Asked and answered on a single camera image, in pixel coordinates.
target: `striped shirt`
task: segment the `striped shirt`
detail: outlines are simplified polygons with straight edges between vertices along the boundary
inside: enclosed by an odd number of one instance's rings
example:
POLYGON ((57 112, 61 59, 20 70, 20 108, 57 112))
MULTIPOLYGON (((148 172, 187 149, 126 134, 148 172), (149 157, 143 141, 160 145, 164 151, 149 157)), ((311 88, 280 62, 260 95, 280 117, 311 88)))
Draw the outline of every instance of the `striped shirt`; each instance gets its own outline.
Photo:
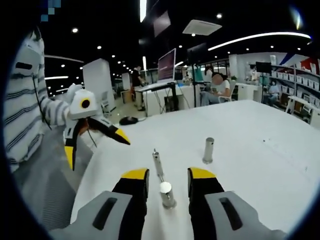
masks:
POLYGON ((12 171, 19 167, 20 162, 28 160, 42 141, 45 129, 36 93, 41 110, 50 125, 64 125, 69 112, 66 102, 48 98, 43 40, 37 40, 33 32, 23 42, 20 51, 26 45, 38 53, 38 67, 29 75, 19 72, 11 74, 4 102, 4 147, 12 171))

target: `ceiling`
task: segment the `ceiling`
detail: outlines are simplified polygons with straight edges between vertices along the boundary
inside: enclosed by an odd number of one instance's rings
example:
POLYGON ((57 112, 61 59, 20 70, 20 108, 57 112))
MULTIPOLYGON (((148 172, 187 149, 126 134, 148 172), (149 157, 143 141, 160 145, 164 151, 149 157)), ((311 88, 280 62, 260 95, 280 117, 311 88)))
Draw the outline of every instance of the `ceiling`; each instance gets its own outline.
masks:
POLYGON ((48 22, 42 22, 39 26, 45 54, 82 62, 46 58, 46 77, 69 76, 68 79, 48 80, 50 90, 60 90, 72 83, 80 84, 83 82, 80 67, 98 58, 109 61, 114 81, 117 75, 129 71, 127 67, 133 69, 136 65, 142 65, 142 56, 146 56, 148 69, 157 68, 158 59, 169 50, 177 48, 176 62, 184 61, 188 64, 188 48, 202 43, 210 48, 234 39, 268 32, 305 33, 312 37, 312 43, 307 45, 310 40, 296 36, 259 37, 212 51, 206 50, 199 60, 204 63, 225 59, 228 58, 228 52, 243 54, 268 51, 320 58, 320 34, 317 22, 314 21, 318 13, 315 7, 312 9, 311 4, 303 5, 301 1, 262 0, 259 4, 252 4, 245 0, 150 0, 147 17, 142 23, 139 4, 139 0, 62 0, 61 8, 55 9, 55 15, 50 15, 48 22), (291 15, 292 9, 298 10, 303 20, 299 30, 291 15), (153 23, 165 11, 168 11, 171 25, 154 37, 153 23), (222 14, 222 18, 217 19, 218 13, 222 14), (222 25, 222 28, 209 36, 183 34, 192 19, 216 23, 222 25), (73 28, 78 28, 78 32, 72 33, 73 28))

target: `silver cylinder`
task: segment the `silver cylinder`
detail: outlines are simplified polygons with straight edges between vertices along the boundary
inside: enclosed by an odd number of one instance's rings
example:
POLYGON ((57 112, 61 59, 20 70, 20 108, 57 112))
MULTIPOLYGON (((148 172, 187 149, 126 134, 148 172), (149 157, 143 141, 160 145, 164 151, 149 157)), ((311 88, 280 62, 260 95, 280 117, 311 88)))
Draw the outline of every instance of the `silver cylinder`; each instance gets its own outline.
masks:
POLYGON ((215 140, 212 137, 208 137, 205 140, 204 156, 202 158, 202 161, 205 164, 210 164, 213 162, 212 154, 214 151, 214 143, 215 143, 215 140))
POLYGON ((173 209, 176 207, 177 202, 174 199, 174 192, 172 185, 169 182, 160 183, 160 195, 162 199, 162 205, 165 209, 173 209))
POLYGON ((160 179, 162 181, 163 176, 164 176, 164 170, 162 169, 162 165, 161 165, 161 161, 160 161, 160 155, 156 150, 154 150, 154 152, 152 153, 152 156, 153 156, 153 161, 154 161, 154 165, 155 165, 156 174, 158 175, 158 177, 160 177, 160 179))

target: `gray gripper housing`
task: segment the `gray gripper housing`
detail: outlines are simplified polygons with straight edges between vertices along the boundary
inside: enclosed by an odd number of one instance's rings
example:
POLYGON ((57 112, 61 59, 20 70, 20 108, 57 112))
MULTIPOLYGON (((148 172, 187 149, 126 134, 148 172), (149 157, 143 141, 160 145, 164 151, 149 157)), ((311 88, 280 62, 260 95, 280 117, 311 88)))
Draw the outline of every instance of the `gray gripper housing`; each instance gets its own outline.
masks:
POLYGON ((217 240, 283 240, 281 230, 270 230, 258 212, 232 191, 205 195, 211 210, 217 240))
POLYGON ((104 191, 78 211, 76 221, 54 229, 55 240, 118 240, 121 222, 132 196, 104 191))

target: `black cable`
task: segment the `black cable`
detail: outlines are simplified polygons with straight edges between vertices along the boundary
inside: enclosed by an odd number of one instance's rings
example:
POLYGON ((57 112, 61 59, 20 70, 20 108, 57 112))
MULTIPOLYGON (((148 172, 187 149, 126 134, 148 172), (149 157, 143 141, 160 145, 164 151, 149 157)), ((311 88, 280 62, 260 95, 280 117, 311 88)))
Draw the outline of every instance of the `black cable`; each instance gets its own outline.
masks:
POLYGON ((89 134, 89 136, 90 136, 90 138, 91 138, 91 140, 92 140, 92 142, 93 142, 94 146, 97 148, 97 144, 96 144, 95 140, 93 139, 93 137, 92 137, 92 136, 91 136, 91 134, 90 134, 90 131, 89 131, 89 125, 88 125, 88 128, 87 128, 87 132, 88 132, 88 134, 89 134))
POLYGON ((50 128, 50 130, 52 130, 52 128, 50 127, 50 124, 48 123, 46 117, 45 117, 45 114, 44 112, 42 111, 41 109, 41 104, 40 104, 40 101, 39 101, 39 97, 38 97, 38 92, 37 92, 37 88, 36 88, 36 83, 35 83, 35 78, 34 78, 34 75, 32 75, 32 81, 33 81, 33 87, 34 87, 34 92, 35 92, 35 96, 36 96, 36 101, 38 102, 38 106, 39 106, 39 109, 40 109, 40 113, 42 115, 42 120, 45 121, 45 123, 48 125, 48 127, 50 128))

